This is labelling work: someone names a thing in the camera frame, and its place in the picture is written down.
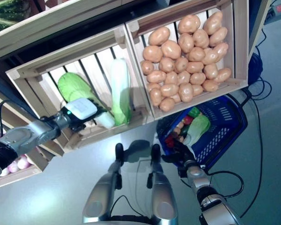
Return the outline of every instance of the onion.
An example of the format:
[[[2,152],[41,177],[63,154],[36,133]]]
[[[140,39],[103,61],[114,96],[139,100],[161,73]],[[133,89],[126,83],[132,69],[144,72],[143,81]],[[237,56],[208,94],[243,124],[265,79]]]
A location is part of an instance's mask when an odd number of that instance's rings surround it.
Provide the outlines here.
[[[16,162],[16,161],[12,162],[12,163],[8,166],[8,170],[9,170],[11,173],[18,172],[18,171],[19,171],[19,168],[18,168],[18,166],[17,166],[17,162]]]
[[[28,168],[30,166],[30,163],[27,161],[26,156],[22,155],[21,158],[19,159],[17,165],[20,170],[23,170],[23,169]]]
[[[5,177],[6,175],[9,175],[10,171],[6,167],[5,169],[2,170],[2,173],[0,174],[1,177]]]

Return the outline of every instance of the gray floor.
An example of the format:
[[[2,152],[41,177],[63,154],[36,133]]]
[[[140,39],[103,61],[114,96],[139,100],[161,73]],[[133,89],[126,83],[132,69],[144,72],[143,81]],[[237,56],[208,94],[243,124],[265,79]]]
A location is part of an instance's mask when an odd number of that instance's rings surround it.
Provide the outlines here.
[[[260,46],[263,77],[273,85],[272,94],[258,102],[264,137],[264,176],[260,194],[243,221],[250,225],[281,225],[281,20],[265,26],[264,31],[267,40]],[[259,88],[255,85],[252,91]],[[238,99],[243,97],[241,92],[234,95]],[[212,169],[231,170],[244,178],[243,193],[228,200],[239,214],[254,196],[260,162],[257,117],[252,103],[245,106],[245,112],[248,128]],[[0,225],[79,224],[92,187],[114,160],[115,144],[122,142],[128,148],[136,139],[156,143],[155,127],[156,123],[151,123],[66,154],[63,158],[56,157],[44,173],[0,188]],[[149,151],[144,150],[129,158],[130,163],[122,168],[123,189],[115,193],[115,197],[127,195],[132,206],[147,215],[150,213],[150,191],[145,188],[149,173],[148,155]],[[179,223],[198,225],[200,209],[192,191],[180,182],[175,166],[163,164],[163,168],[173,186]],[[239,185],[236,179],[227,175],[214,177],[213,183],[223,194],[236,191]],[[124,200],[118,202],[114,213],[133,214]]]

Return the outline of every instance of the black cable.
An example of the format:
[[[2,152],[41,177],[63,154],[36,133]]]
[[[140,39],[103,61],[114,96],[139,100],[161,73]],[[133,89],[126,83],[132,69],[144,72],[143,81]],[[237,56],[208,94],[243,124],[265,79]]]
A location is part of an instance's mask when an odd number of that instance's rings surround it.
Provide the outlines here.
[[[185,185],[187,185],[190,189],[192,188],[190,185],[188,185],[184,180],[182,180],[181,178],[180,178],[180,180],[182,181],[182,183],[184,183]]]
[[[117,200],[116,200],[116,201],[114,202],[114,204],[112,205],[111,213],[112,213],[112,210],[113,210],[114,206],[116,205],[116,203],[118,202],[118,200],[120,200],[121,197],[124,197],[124,198],[127,200],[128,205],[130,206],[130,208],[131,208],[134,212],[136,212],[137,214],[139,214],[139,215],[142,216],[142,217],[144,216],[144,215],[140,214],[138,211],[136,211],[136,210],[131,206],[131,204],[130,204],[128,198],[127,198],[125,195],[121,195],[119,198],[117,198]]]
[[[243,180],[243,178],[242,178],[240,175],[238,175],[238,174],[235,173],[235,172],[222,170],[222,171],[216,171],[216,172],[212,172],[212,173],[207,173],[207,175],[208,175],[208,176],[214,176],[214,175],[219,174],[219,173],[228,173],[228,174],[234,175],[234,176],[236,176],[236,177],[239,179],[239,181],[241,182],[241,187],[240,187],[240,189],[239,189],[238,191],[236,191],[235,193],[230,194],[230,195],[225,195],[224,198],[232,198],[232,197],[235,197],[235,196],[239,195],[239,194],[243,191],[243,189],[244,189],[244,180]]]
[[[270,6],[272,6],[276,1],[278,1],[278,0],[273,1],[273,2],[270,4]]]
[[[6,102],[14,103],[14,104],[17,105],[18,107],[20,107],[21,109],[23,109],[24,111],[26,111],[30,116],[32,116],[33,118],[35,118],[35,119],[38,120],[38,118],[35,117],[35,115],[31,114],[30,112],[28,112],[27,110],[25,110],[24,108],[22,108],[22,106],[19,105],[18,103],[14,102],[14,101],[12,101],[12,100],[4,100],[4,101],[2,101],[2,102],[0,103],[0,137],[3,136],[3,125],[2,125],[2,116],[1,116],[1,114],[2,114],[2,107],[3,107],[3,105],[4,105]]]
[[[260,187],[261,187],[261,181],[262,181],[262,167],[263,167],[263,142],[262,142],[262,135],[261,135],[261,124],[260,124],[260,114],[259,114],[259,109],[257,107],[257,104],[255,102],[254,99],[252,99],[255,107],[256,107],[256,111],[257,111],[257,116],[258,116],[258,126],[259,126],[259,140],[260,140],[260,174],[259,174],[259,182],[258,182],[258,187],[257,187],[257,191],[255,193],[255,196],[253,198],[253,200],[251,201],[250,205],[247,207],[247,209],[243,212],[243,214],[240,216],[240,218],[242,218],[247,211],[251,208],[251,206],[254,204],[259,191],[260,191]]]
[[[261,31],[262,31],[262,33],[264,35],[264,39],[258,45],[256,45],[257,47],[259,47],[259,45],[261,45],[266,40],[266,38],[267,38],[265,32],[263,31],[263,28],[261,29]]]

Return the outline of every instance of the wooden crate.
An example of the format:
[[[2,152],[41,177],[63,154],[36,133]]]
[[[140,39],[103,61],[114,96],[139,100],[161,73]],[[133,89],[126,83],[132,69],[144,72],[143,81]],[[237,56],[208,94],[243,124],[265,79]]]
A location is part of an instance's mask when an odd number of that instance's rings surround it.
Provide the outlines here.
[[[0,102],[6,100],[6,97],[0,93]],[[21,110],[16,110],[11,104],[5,103],[2,108],[2,123],[6,128],[25,126],[32,119]],[[0,177],[0,187],[7,184],[25,179],[35,174],[41,173],[47,167],[54,155],[62,155],[62,149],[54,142],[48,142],[42,147],[35,148],[26,154],[34,163],[29,168],[11,173],[5,177]]]
[[[128,125],[111,129],[90,122],[79,134],[65,129],[57,143],[64,151],[70,151],[153,121],[143,83],[137,75],[138,69],[125,26],[120,25],[44,55],[7,71],[7,75],[39,117],[53,115],[65,105],[57,82],[66,71],[79,74],[99,98],[111,107],[110,69],[114,58],[124,58],[129,68],[133,103],[131,121]]]
[[[138,72],[142,77],[144,86],[146,86],[147,80],[146,77],[142,75],[140,62],[144,60],[142,52],[144,47],[148,45],[150,33],[161,26],[167,26],[171,30],[170,40],[177,41],[179,37],[177,26],[182,17],[188,14],[198,15],[202,27],[207,16],[218,10],[223,12],[222,25],[228,29],[225,41],[229,44],[229,50],[227,55],[217,66],[218,68],[230,68],[233,77],[221,84],[216,92],[203,92],[201,95],[194,97],[190,103],[176,104],[173,110],[166,113],[162,112],[157,107],[153,107],[151,100],[149,100],[155,119],[179,112],[183,109],[247,86],[248,0],[188,0],[135,19],[126,24],[128,35],[133,43],[132,46],[137,59]]]

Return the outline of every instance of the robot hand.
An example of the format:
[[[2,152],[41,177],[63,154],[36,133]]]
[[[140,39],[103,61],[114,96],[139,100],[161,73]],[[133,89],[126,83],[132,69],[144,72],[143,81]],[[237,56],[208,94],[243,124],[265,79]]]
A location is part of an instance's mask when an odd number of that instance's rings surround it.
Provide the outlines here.
[[[178,168],[179,176],[187,177],[188,184],[197,196],[202,214],[199,221],[202,225],[243,225],[238,215],[232,210],[225,198],[216,189],[195,160],[187,146],[174,140],[175,153],[162,156],[168,163],[183,162],[184,167]]]
[[[94,119],[105,110],[87,98],[79,98],[66,104],[57,114],[42,117],[25,127],[13,128],[0,138],[0,174],[20,155],[34,147],[60,136],[61,130],[74,132],[85,128],[86,121]]]

